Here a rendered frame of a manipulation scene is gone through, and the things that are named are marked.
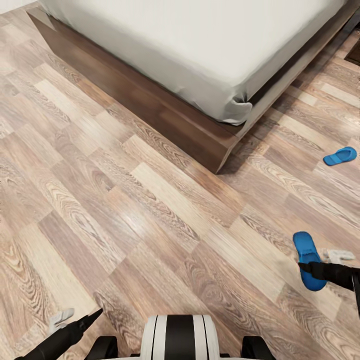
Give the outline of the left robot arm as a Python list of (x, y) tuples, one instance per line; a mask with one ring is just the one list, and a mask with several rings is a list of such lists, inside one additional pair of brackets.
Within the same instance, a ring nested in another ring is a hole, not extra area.
[[(100, 308), (92, 315), (87, 314), (69, 324), (61, 323), (72, 317), (74, 311), (74, 308), (67, 308), (52, 315), (49, 327), (50, 336), (28, 354), (17, 357), (14, 360), (57, 360), (72, 345), (81, 340), (84, 332), (102, 314), (104, 309)], [(59, 325), (56, 327), (56, 324)]]

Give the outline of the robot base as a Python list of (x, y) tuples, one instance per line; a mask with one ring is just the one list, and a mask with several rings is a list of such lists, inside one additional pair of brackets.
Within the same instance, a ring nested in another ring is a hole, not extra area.
[[(86, 360), (140, 360), (141, 353), (132, 353), (130, 357), (118, 357), (116, 336), (100, 336), (95, 341)], [(274, 360), (265, 340), (261, 336), (243, 338), (242, 358), (230, 357), (229, 353), (220, 353), (220, 360)]]

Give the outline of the robot trunk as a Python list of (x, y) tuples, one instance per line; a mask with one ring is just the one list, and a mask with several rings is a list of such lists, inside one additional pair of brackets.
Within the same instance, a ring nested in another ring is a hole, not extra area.
[(220, 360), (215, 323), (209, 314), (151, 314), (140, 360)]

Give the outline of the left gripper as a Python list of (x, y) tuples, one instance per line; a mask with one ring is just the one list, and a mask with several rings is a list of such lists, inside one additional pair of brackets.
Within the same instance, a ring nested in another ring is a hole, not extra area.
[(92, 315), (87, 314), (79, 320), (67, 324), (40, 343), (37, 347), (41, 350), (44, 360), (57, 360), (72, 345), (78, 343), (84, 336), (84, 332), (103, 311), (104, 309), (100, 308)]

